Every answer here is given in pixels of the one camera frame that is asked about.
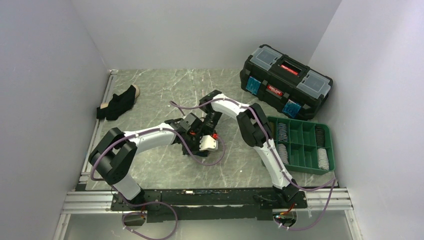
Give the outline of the green compartment tray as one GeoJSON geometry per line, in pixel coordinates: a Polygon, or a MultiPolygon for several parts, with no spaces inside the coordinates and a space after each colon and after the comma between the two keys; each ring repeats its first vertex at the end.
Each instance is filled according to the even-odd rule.
{"type": "Polygon", "coordinates": [[[313,175],[324,175],[335,171],[336,163],[331,130],[326,124],[275,116],[269,116],[267,119],[271,124],[272,137],[276,147],[278,144],[284,144],[287,148],[289,154],[289,164],[285,164],[287,170],[313,175]],[[277,140],[278,123],[285,123],[288,125],[288,142],[277,140]],[[317,147],[315,126],[322,127],[325,130],[325,147],[317,147]],[[329,170],[319,169],[318,148],[326,149],[329,160],[329,170]]]}

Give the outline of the navy striped underwear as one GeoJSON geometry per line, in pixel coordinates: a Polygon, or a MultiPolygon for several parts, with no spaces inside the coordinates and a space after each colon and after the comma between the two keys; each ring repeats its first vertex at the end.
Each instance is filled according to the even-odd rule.
{"type": "Polygon", "coordinates": [[[286,123],[279,122],[277,124],[277,140],[281,142],[289,141],[289,126],[286,123]]]}

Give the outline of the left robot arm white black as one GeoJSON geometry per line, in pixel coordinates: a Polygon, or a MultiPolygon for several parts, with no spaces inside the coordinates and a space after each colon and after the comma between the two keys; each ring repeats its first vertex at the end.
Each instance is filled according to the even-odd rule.
{"type": "Polygon", "coordinates": [[[134,157],[144,151],[173,144],[181,144],[184,155],[206,157],[218,149],[214,131],[193,113],[184,118],[168,119],[163,123],[138,131],[123,132],[110,129],[88,157],[92,168],[102,179],[124,197],[131,210],[145,203],[145,192],[130,174],[134,157]]]}

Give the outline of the dark navy orange clothes pile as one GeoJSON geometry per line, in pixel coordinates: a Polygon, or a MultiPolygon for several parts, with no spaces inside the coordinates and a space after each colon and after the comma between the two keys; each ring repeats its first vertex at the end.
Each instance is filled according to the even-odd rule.
{"type": "MultiPolygon", "coordinates": [[[[208,150],[203,150],[203,151],[200,151],[200,150],[195,150],[195,151],[192,151],[191,152],[194,156],[199,156],[199,157],[202,157],[202,158],[205,158],[205,157],[207,157],[208,155],[209,155],[209,151],[208,150]]],[[[187,150],[187,149],[183,149],[182,150],[182,154],[185,156],[185,155],[190,155],[190,153],[189,153],[189,151],[187,150]]]]}

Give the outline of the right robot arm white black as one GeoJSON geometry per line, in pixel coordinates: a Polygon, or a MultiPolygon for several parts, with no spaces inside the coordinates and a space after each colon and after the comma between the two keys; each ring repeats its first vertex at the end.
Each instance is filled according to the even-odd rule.
{"type": "Polygon", "coordinates": [[[276,203],[282,208],[289,207],[295,201],[299,188],[278,154],[262,107],[257,103],[241,103],[219,90],[201,98],[199,106],[207,114],[221,113],[237,121],[242,139],[258,153],[271,177],[276,203]]]}

